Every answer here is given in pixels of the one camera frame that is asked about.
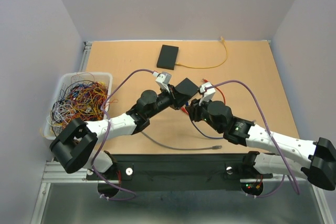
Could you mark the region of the black network switch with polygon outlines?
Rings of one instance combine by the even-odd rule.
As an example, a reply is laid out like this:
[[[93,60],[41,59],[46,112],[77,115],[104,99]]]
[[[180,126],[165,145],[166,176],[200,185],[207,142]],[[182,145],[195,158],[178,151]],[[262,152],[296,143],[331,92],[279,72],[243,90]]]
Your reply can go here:
[[[176,106],[182,107],[197,93],[198,86],[189,78],[185,78],[174,87]]]
[[[174,70],[178,50],[179,47],[176,46],[162,45],[156,67]]]

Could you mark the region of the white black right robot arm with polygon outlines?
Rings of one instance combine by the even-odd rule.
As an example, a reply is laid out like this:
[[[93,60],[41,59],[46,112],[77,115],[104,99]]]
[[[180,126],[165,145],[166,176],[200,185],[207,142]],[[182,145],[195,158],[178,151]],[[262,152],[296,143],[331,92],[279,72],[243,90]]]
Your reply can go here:
[[[244,175],[282,173],[304,178],[324,190],[335,190],[335,147],[330,140],[301,140],[272,132],[234,116],[222,101],[194,99],[185,109],[191,121],[206,122],[230,143],[268,151],[244,161]]]

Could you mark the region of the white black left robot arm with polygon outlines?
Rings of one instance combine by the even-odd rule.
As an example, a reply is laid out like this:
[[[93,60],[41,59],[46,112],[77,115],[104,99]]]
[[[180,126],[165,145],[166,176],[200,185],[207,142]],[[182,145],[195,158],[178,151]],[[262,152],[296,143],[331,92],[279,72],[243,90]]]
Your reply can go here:
[[[151,117],[168,107],[179,109],[196,92],[182,83],[175,87],[169,85],[160,94],[145,90],[136,104],[120,116],[95,122],[72,120],[51,143],[50,150],[69,174],[88,168],[106,179],[113,178],[117,166],[102,151],[105,141],[141,132],[150,124]]]

